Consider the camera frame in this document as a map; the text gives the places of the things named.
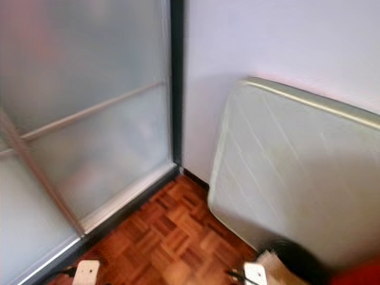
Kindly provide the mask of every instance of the white mattress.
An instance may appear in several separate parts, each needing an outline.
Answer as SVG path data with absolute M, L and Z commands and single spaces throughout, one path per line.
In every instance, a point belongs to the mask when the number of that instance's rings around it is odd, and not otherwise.
M 241 81 L 223 116 L 208 203 L 254 248 L 285 236 L 333 267 L 380 254 L 380 116 Z

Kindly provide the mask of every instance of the white object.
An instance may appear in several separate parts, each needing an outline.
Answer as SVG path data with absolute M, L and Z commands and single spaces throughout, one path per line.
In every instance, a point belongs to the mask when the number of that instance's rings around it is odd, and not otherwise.
M 99 260 L 82 260 L 79 262 L 72 285 L 95 285 Z
M 267 285 L 265 269 L 262 265 L 253 262 L 244 263 L 244 274 L 247 279 L 257 283 L 258 285 Z M 251 285 L 251 282 L 245 281 L 246 285 Z
M 260 78 L 236 86 L 208 197 L 229 229 L 345 267 L 380 251 L 379 201 L 380 116 Z

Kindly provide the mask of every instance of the white wall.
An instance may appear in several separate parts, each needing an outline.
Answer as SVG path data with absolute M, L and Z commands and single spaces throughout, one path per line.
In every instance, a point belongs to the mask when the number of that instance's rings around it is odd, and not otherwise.
M 183 164 L 210 181 L 220 115 L 256 75 L 380 114 L 380 2 L 190 0 Z

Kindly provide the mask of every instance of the frosted glass panel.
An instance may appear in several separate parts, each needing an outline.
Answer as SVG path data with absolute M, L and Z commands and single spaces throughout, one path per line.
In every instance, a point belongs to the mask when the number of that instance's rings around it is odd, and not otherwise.
M 1 284 L 16 284 L 77 238 L 21 162 L 0 159 Z
M 30 143 L 80 219 L 169 162 L 166 94 L 165 87 L 137 94 Z
M 21 134 L 164 80 L 161 1 L 19 4 L 3 7 L 0 71 L 1 103 Z

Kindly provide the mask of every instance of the wooden floor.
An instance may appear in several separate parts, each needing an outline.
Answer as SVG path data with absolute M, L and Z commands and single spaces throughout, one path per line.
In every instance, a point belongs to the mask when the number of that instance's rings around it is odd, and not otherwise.
M 232 284 L 224 270 L 254 251 L 219 223 L 207 193 L 186 176 L 166 185 L 78 261 L 98 259 L 98 285 Z M 69 285 L 59 276 L 50 285 Z

